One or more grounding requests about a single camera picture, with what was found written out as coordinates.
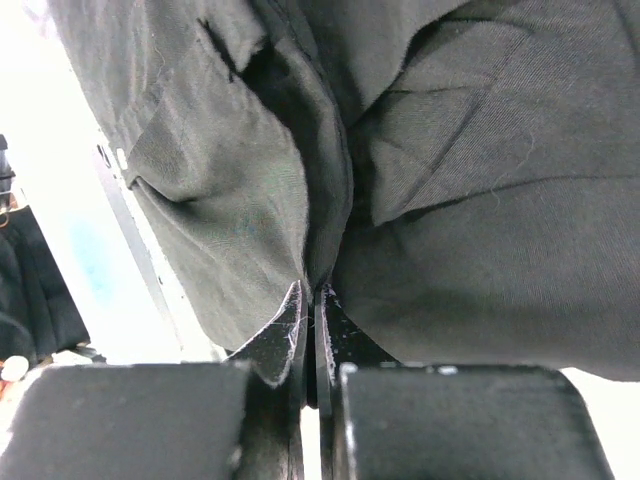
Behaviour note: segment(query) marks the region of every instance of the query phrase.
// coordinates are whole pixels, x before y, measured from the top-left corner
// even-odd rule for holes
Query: black clamp
[[[559,372],[402,365],[329,286],[314,303],[294,284],[223,364],[45,371],[0,477],[302,479],[300,409],[317,404],[325,480],[613,478]]]

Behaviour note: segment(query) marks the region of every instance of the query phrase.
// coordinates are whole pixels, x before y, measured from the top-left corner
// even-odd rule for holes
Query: white object
[[[19,382],[29,371],[29,360],[19,355],[7,358],[0,377],[5,382]]]

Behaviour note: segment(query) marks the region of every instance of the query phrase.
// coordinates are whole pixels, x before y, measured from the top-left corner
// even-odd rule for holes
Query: garment
[[[399,360],[640,379],[631,0],[52,0],[211,339],[330,280]]]
[[[89,335],[29,208],[0,229],[0,359],[32,364]]]

